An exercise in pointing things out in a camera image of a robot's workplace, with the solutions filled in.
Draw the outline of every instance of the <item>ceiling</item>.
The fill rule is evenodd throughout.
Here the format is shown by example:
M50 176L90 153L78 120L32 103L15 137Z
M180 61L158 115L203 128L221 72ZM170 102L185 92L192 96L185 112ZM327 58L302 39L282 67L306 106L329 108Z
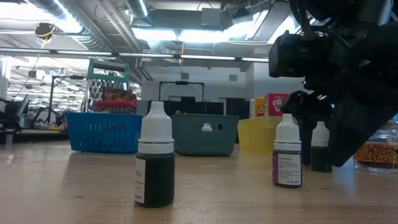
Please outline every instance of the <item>ceiling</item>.
M59 0L60 2L68 2L71 6L67 9L71 9L71 16L77 16L81 20L88 24L85 28L89 32L93 32L95 35L99 36L103 42L106 43L107 49L110 51L118 52L135 52L137 49L143 52L152 52L153 49L150 47L146 40L136 39L134 33L132 33L131 27L140 27L143 24L148 26L145 20L134 19L133 23L130 23L130 16L126 13L128 11L125 0L74 0L66 1ZM117 17L111 13L111 17L115 20L112 23L106 12L103 11L101 7L98 7L99 2L104 3L105 1L110 1L110 4L114 6L117 14L121 17L123 23L130 29L132 36L123 29L122 24L117 20ZM226 41L215 41L215 42L184 42L183 45L180 42L163 40L162 45L167 52L175 54L189 54L189 55L219 55L219 56L237 56L237 57L267 57L268 51L271 44L267 43L267 39L263 38L275 32L276 28L289 17L288 14L279 16L270 16L277 14L277 12L272 12L272 8L275 7L274 1L267 0L233 0L233 1L191 1L191 0L148 0L150 4L151 13L155 14L154 11L159 12L158 14L167 13L167 10L178 10L187 11L190 14L197 14L197 11L205 11L207 9L222 9L223 14L226 15L228 21L226 24L228 26L223 26L220 29L229 29L232 25L231 18L236 15L238 9L247 8L250 13L249 17L252 18L253 15L262 15L263 18L253 20L252 24L249 25L250 30L253 30L253 38L232 38ZM282 3L277 8L280 12L285 12L288 5ZM271 24L276 24L272 29L267 29L266 26L261 24L267 21ZM55 18L49 13L44 13L39 7L34 7L33 5L26 4L13 4L12 8L6 9L5 7L0 7L0 47L23 47L23 48L33 48L38 49L42 46L43 40L39 39L34 34L34 28L38 26L40 22L49 22L55 24L56 29L53 33L51 41L45 45L46 49L63 49L63 50L92 50L92 51L109 51L109 50L95 50L88 48L87 45L82 44L80 41L79 34L71 35L67 32L67 29L62 26L59 18ZM15 56L12 58L12 73L10 79L10 89L8 97L10 99L19 99L24 94L30 94L32 101L35 105L47 106L51 82L51 75L57 75L59 73L66 72L66 74L71 75L86 75L86 69L88 67L87 58L50 58L50 57L40 57L36 61L35 56L24 55ZM179 67L181 66L181 61L179 60L163 60L163 59L144 59L143 62L135 61L119 61L119 63L130 63L134 67L135 72L132 75L131 88L137 95L141 94L141 88L139 85L141 81L149 79L150 74L143 74L142 71L146 67ZM245 72L250 63L248 62L220 62L212 60L184 60L183 65L186 67L228 67L228 68L240 68L242 72ZM38 70L41 78L29 78L28 72L32 69ZM31 89L25 87L25 82L32 86ZM83 80L59 80L59 85L54 89L56 93L54 95L56 108L65 110L69 108L71 110L79 110L81 99L83 98L85 90L85 81Z

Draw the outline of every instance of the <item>desk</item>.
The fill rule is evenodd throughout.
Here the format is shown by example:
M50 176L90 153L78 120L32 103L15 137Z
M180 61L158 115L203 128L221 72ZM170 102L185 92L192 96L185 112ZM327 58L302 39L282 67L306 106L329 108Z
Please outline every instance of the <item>desk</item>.
M134 155L73 152L69 142L0 149L1 223L397 223L398 176L305 169L301 189L271 182L271 158L176 158L174 204L134 204Z

